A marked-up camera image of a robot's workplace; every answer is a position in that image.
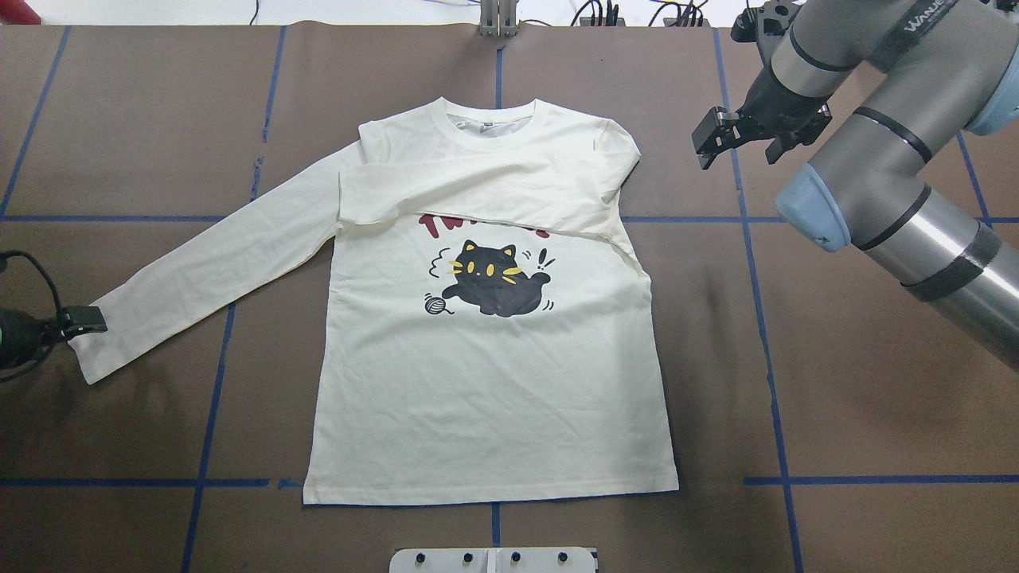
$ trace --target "white mounting plate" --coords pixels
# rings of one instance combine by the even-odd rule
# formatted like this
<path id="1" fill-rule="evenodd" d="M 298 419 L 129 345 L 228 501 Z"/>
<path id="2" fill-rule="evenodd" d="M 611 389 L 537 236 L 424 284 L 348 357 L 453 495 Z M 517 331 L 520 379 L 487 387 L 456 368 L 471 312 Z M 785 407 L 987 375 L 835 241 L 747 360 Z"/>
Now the white mounting plate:
<path id="1" fill-rule="evenodd" d="M 400 550 L 389 573 L 597 573 L 597 555 L 576 546 Z"/>

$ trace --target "blue joint cover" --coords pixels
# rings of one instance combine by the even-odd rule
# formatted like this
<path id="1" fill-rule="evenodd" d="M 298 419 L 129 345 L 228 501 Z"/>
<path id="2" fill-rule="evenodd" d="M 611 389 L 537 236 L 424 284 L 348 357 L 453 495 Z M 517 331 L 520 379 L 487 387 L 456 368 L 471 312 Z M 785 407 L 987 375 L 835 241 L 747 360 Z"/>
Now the blue joint cover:
<path id="1" fill-rule="evenodd" d="M 850 244 L 849 226 L 824 179 L 804 163 L 774 200 L 779 213 L 796 230 L 829 253 Z"/>
<path id="2" fill-rule="evenodd" d="M 987 136 L 1007 125 L 1016 116 L 1019 116 L 1019 46 L 1012 55 L 1001 84 L 987 100 L 987 105 L 966 125 L 966 131 L 976 136 Z"/>

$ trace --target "red object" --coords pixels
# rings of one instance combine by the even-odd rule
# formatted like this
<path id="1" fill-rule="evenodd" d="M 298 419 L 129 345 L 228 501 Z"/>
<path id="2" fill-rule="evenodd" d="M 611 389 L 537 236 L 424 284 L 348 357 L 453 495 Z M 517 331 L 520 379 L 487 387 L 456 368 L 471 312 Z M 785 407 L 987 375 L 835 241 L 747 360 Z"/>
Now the red object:
<path id="1" fill-rule="evenodd" d="M 24 0 L 0 0 L 0 22 L 39 24 L 43 19 Z"/>

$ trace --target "white bracket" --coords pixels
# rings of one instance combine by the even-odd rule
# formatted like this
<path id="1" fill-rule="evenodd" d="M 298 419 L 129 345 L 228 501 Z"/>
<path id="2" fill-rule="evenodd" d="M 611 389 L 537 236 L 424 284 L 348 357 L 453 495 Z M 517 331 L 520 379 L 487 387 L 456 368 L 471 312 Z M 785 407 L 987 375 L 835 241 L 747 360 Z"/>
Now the white bracket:
<path id="1" fill-rule="evenodd" d="M 517 36 L 517 0 L 481 0 L 482 36 Z"/>
<path id="2" fill-rule="evenodd" d="M 597 573 L 589 548 L 400 550 L 389 573 Z"/>

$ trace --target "cat face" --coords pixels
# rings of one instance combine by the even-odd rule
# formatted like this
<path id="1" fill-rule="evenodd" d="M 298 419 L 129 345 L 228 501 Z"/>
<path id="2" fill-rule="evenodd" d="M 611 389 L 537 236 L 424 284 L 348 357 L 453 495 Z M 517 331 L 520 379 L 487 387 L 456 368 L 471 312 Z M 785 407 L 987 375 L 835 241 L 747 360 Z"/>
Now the cat face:
<path id="1" fill-rule="evenodd" d="M 517 247 L 513 245 L 490 249 L 468 240 L 460 256 L 452 261 L 452 274 L 461 283 L 517 284 L 518 278 L 526 279 L 527 275 L 517 266 L 516 255 Z"/>

